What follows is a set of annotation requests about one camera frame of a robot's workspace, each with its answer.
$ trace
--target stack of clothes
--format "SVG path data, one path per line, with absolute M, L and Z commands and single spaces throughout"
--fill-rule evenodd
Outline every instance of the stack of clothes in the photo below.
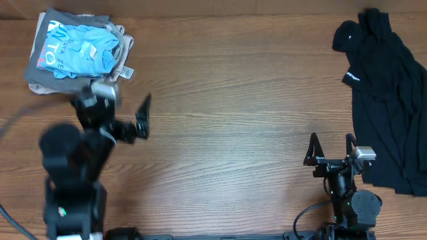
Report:
M 24 73 L 30 90 L 75 93 L 94 81 L 117 81 L 133 45 L 124 33 L 109 16 L 40 13 Z
M 364 182 L 427 196 L 427 71 L 378 9 L 342 23 L 332 48 L 350 63 L 357 142 L 377 154 Z

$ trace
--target cable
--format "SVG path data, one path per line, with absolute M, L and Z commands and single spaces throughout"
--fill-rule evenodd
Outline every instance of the cable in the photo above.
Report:
M 327 200 L 327 201 L 324 201 L 324 202 L 321 202 L 321 203 L 318 203 L 318 204 L 312 205 L 311 207 L 308 207 L 308 208 L 304 209 L 300 214 L 298 214 L 298 216 L 296 216 L 296 218 L 295 218 L 295 220 L 294 220 L 294 234 L 295 234 L 295 236 L 296 236 L 296 238 L 297 238 L 298 240 L 303 240 L 303 239 L 301 239 L 301 237 L 298 235 L 298 232 L 296 231 L 296 222 L 298 221 L 298 219 L 299 219 L 299 218 L 300 218 L 304 213 L 306 213 L 306 212 L 308 212 L 308 211 L 310 211 L 310 210 L 312 210 L 312 209 L 315 209 L 316 207 L 321 207 L 321 206 L 326 205 L 326 204 L 331 203 L 331 202 L 332 202 L 332 200 Z
M 3 137 L 6 135 L 6 133 L 10 130 L 10 128 L 12 127 L 12 125 L 20 120 L 20 118 L 22 118 L 22 116 L 28 115 L 30 113 L 33 113 L 35 111 L 38 110 L 42 110 L 48 107 L 52 107 L 55 105 L 58 105 L 59 103 L 63 103 L 64 101 L 60 101 L 60 102 L 51 102 L 50 101 L 45 101 L 45 102 L 41 102 L 37 105 L 31 106 L 31 107 L 24 107 L 21 110 L 19 110 L 14 116 L 12 116 L 10 118 L 10 120 L 8 120 L 6 122 L 6 124 L 4 124 L 4 126 L 0 129 L 0 141 L 3 140 Z M 0 214 L 12 225 L 14 226 L 14 228 L 16 228 L 20 233 L 24 234 L 26 237 L 28 237 L 30 240 L 37 240 L 36 237 L 34 237 L 34 235 L 32 235 L 30 232 L 28 232 L 28 230 L 26 230 L 25 228 L 23 228 L 19 223 L 17 223 L 7 212 L 6 209 L 0 205 Z
M 323 189 L 325 189 L 325 193 L 331 197 L 331 194 L 328 192 L 328 188 L 326 188 L 326 177 L 323 178 Z
M 17 223 L 13 218 L 6 212 L 5 208 L 0 205 L 0 213 L 1 215 L 12 225 L 14 228 L 18 229 L 18 231 L 24 234 L 31 240 L 37 240 L 30 232 L 28 232 L 25 228 L 23 228 L 19 223 Z

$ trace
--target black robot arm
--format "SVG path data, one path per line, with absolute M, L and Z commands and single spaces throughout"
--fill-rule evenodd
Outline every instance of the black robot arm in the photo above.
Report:
M 382 200 L 370 191 L 357 191 L 354 185 L 354 175 L 369 170 L 375 157 L 371 147 L 357 146 L 353 135 L 347 134 L 346 157 L 326 159 L 317 135 L 312 133 L 304 165 L 316 166 L 313 177 L 323 177 L 324 183 L 327 180 L 329 190 L 326 186 L 324 188 L 331 197 L 329 202 L 333 205 L 336 221 L 319 228 L 314 239 L 375 239 L 374 233 L 369 232 L 369 229 L 375 227 Z M 294 232 L 296 239 L 301 239 L 295 228 Z
M 93 84 L 71 100 L 84 132 L 62 123 L 43 134 L 39 145 L 49 174 L 44 210 L 49 239 L 102 236 L 107 192 L 98 178 L 103 166 L 118 141 L 149 136 L 151 95 L 135 114 L 136 124 L 115 119 L 118 102 L 116 85 Z

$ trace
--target light blue shirt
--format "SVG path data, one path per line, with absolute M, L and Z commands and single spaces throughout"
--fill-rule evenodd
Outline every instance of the light blue shirt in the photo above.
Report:
M 60 23 L 47 34 L 37 68 L 58 79 L 108 74 L 116 64 L 112 51 L 118 43 L 107 29 Z

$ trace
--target black garment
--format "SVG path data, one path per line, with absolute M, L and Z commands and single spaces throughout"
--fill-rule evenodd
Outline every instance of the black garment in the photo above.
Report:
M 345 21 L 332 48 L 346 53 L 343 82 L 353 88 L 353 125 L 359 145 L 376 154 L 365 183 L 427 196 L 427 71 L 397 34 L 387 13 Z

